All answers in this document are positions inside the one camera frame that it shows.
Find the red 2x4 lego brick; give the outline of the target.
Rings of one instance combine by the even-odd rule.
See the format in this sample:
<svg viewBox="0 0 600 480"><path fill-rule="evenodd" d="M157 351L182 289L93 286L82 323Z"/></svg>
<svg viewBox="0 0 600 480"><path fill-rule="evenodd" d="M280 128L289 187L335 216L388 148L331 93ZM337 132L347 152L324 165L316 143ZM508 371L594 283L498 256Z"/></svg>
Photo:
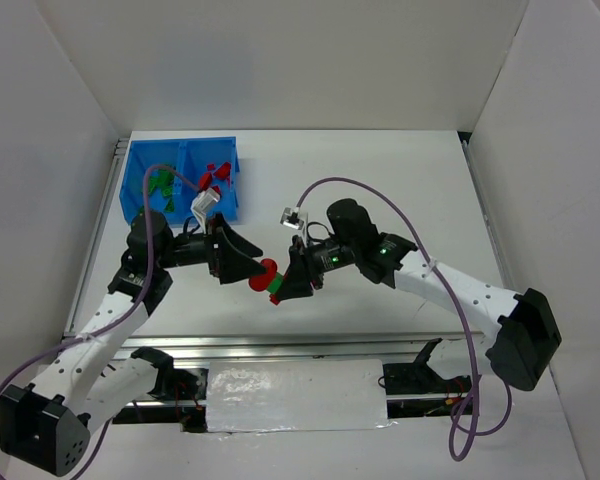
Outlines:
<svg viewBox="0 0 600 480"><path fill-rule="evenodd" d="M231 163L225 162L214 171L214 177L219 181L229 181L231 178L231 171Z"/></svg>

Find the dark green 2x2 lego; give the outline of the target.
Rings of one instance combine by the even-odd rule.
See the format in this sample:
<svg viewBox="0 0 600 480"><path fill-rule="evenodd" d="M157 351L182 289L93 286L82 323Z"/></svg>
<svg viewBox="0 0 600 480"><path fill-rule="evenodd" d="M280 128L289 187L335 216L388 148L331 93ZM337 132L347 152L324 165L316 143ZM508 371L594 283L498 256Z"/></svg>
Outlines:
<svg viewBox="0 0 600 480"><path fill-rule="evenodd" d="M158 184L169 185L174 181L173 168L170 166L158 168L152 177L155 178Z"/></svg>

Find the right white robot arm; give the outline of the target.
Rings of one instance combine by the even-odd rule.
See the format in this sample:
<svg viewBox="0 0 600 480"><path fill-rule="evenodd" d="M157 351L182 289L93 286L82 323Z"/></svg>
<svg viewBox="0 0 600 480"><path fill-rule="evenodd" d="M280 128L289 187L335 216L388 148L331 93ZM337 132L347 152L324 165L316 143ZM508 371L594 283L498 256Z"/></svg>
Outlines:
<svg viewBox="0 0 600 480"><path fill-rule="evenodd" d="M438 377L478 371L494 374L517 390L535 389L562 341L543 293L491 286L427 260L413 242L379 231L353 199L330 205L327 218L333 229L328 239L305 242L293 237L289 266L270 296L272 303L310 297L322 288L326 273L353 265L372 283L417 295L480 331L468 347L444 340L426 346L425 365Z"/></svg>

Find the red green lego tower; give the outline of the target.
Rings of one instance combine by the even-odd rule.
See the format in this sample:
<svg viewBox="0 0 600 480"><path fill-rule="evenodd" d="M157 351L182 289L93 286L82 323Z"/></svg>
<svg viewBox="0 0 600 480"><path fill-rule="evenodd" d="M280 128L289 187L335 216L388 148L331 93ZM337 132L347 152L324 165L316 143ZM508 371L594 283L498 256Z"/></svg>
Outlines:
<svg viewBox="0 0 600 480"><path fill-rule="evenodd" d="M277 263L270 258L265 258L260 261L260 264L265 268L265 273L248 280L249 287L256 292L268 292L269 300L274 305L279 304L276 293L279 290L284 276L278 272Z"/></svg>

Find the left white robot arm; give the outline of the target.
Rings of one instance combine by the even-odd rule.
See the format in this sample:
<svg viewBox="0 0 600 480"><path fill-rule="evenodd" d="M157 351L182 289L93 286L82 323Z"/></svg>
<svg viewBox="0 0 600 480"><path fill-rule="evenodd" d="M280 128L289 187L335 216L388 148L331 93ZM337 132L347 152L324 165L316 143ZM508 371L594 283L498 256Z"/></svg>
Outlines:
<svg viewBox="0 0 600 480"><path fill-rule="evenodd" d="M173 234L155 210L132 220L121 266L100 306L52 364L27 386L0 393L0 448L56 477L69 474L92 434L140 396L167 398L185 372L173 358L140 347L118 366L114 355L154 313L172 285L170 269L205 264L222 284L265 271L263 252L215 214L202 233Z"/></svg>

